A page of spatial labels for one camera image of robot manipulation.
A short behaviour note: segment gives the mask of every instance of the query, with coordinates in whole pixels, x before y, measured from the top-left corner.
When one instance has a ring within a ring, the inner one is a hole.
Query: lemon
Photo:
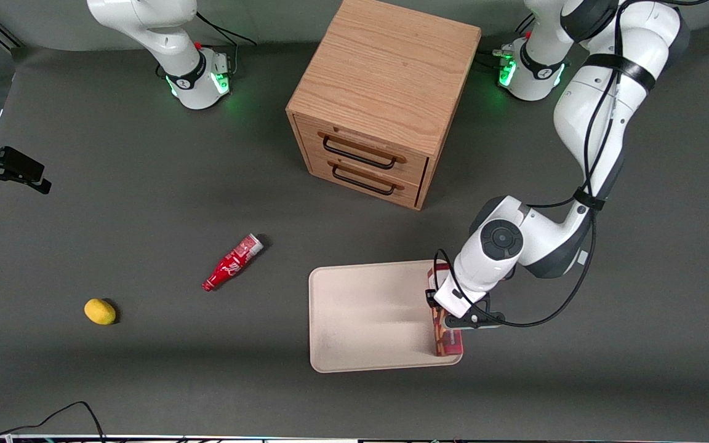
[[[98,325],[110,325],[116,320],[116,311],[106,300],[91,299],[84,305],[84,314]]]

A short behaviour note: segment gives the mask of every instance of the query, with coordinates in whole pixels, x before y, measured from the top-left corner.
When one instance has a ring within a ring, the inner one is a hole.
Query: gray table surface
[[[54,188],[0,187],[0,431],[85,400],[110,434],[709,441],[709,29],[631,121],[563,315],[467,331],[453,367],[338,375],[308,362],[311,270],[456,253],[487,199],[556,201],[580,173],[552,124],[562,88],[521,103],[484,70],[422,212],[314,178],[284,113],[313,49],[244,50],[233,94],[197,112],[146,51],[20,63],[0,146],[44,162]],[[272,246],[203,292],[250,232]],[[522,269],[495,308],[538,319],[576,274]],[[90,323],[91,297],[115,300],[121,323]],[[93,427],[70,410],[42,432]]]

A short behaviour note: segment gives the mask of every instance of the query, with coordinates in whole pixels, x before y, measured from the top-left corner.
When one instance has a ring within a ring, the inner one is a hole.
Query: wooden cabinet
[[[316,177],[420,210],[480,28],[343,0],[286,112]]]

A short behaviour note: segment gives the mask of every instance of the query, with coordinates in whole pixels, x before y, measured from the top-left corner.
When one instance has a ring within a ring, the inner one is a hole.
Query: red box
[[[450,274],[450,266],[447,263],[436,264],[436,278],[439,284]],[[428,270],[428,288],[436,289],[434,283],[434,271]],[[431,308],[431,320],[434,325],[434,340],[436,340],[436,356],[460,356],[464,353],[464,342],[461,339],[461,330],[446,330],[443,326],[445,311],[442,306]]]

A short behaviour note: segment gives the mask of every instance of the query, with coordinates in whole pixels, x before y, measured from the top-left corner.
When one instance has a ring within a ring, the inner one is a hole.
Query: beige tray
[[[451,365],[437,357],[425,303],[431,260],[314,269],[310,364],[321,373]]]

